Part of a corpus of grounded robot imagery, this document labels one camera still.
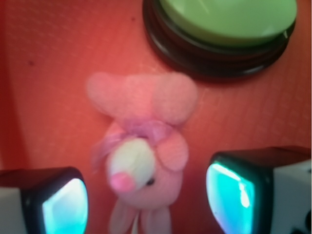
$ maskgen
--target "purple ribbon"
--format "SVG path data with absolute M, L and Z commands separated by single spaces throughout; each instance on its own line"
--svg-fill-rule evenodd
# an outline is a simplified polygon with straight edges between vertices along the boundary
M 155 119 L 127 119 L 120 126 L 126 131 L 125 133 L 107 135 L 93 147 L 92 166 L 96 171 L 100 168 L 101 161 L 104 160 L 105 156 L 126 138 L 145 138 L 151 146 L 155 146 L 167 138 L 173 130 L 172 126 Z

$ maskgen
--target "black base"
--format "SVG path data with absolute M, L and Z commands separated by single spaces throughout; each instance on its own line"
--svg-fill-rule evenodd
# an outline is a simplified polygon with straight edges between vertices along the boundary
M 262 45 L 234 48 L 187 34 L 172 22 L 158 0 L 143 0 L 143 19 L 151 46 L 166 63 L 192 77 L 219 77 L 219 81 L 236 80 L 270 66 L 283 54 L 295 25 Z

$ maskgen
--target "red textured surface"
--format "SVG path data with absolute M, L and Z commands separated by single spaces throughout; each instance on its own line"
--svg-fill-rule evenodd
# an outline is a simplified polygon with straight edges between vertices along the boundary
M 311 147 L 311 1 L 297 3 L 294 34 L 273 66 L 236 84 L 197 83 L 199 106 L 183 129 L 190 161 L 171 207 L 174 233 L 220 232 L 205 190 L 214 152 Z M 107 232 L 116 197 L 104 174 L 91 171 L 90 148 L 111 119 L 91 106 L 86 79 L 96 71 L 171 70 L 146 40 L 141 5 L 141 0 L 7 0 L 1 11 L 2 167 L 80 169 L 90 198 L 88 233 Z

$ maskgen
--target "green lid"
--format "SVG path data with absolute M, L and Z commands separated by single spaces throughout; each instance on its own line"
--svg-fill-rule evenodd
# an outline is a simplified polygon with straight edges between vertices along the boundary
M 160 0 L 169 18 L 193 37 L 218 45 L 270 41 L 294 22 L 295 0 Z

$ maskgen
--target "pink plush toy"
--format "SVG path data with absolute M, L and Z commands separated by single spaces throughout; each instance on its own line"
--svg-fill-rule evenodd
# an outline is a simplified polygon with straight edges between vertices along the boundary
M 92 159 L 99 169 L 107 157 L 107 177 L 118 196 L 109 231 L 123 234 L 135 223 L 134 233 L 140 217 L 144 233 L 170 233 L 169 205 L 179 195 L 188 160 L 188 146 L 177 127 L 195 108 L 194 82 L 181 73 L 97 73 L 87 91 L 98 110 L 114 118 Z

